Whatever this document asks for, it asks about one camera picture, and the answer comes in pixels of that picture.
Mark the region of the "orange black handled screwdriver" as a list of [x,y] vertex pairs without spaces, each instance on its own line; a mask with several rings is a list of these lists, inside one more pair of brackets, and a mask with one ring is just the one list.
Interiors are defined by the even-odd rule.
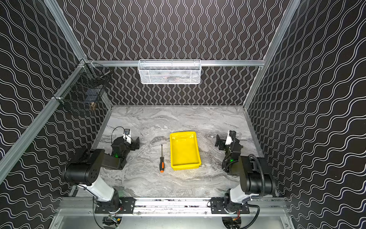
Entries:
[[165,171],[163,145],[161,145],[161,156],[160,156],[159,170],[160,170],[161,173],[163,173]]

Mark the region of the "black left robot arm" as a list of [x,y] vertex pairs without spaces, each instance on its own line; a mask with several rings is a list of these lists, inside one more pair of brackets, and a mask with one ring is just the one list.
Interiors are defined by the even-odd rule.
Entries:
[[140,148],[140,139],[133,140],[124,135],[113,140],[111,147],[111,154],[106,154],[103,149],[86,151],[78,162],[66,166],[63,177],[65,181],[92,195],[96,214],[132,214],[136,199],[120,197],[118,191],[109,186],[99,174],[102,168],[123,170],[128,154]]

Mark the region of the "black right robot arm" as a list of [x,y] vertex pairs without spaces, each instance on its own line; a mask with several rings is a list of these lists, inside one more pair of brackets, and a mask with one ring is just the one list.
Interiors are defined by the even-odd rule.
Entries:
[[241,155],[243,146],[230,130],[226,139],[216,136],[215,146],[224,151],[222,170],[239,177],[239,185],[228,189],[222,198],[211,199],[212,214],[247,214],[249,202],[267,195],[275,195],[275,182],[266,160],[253,154]]

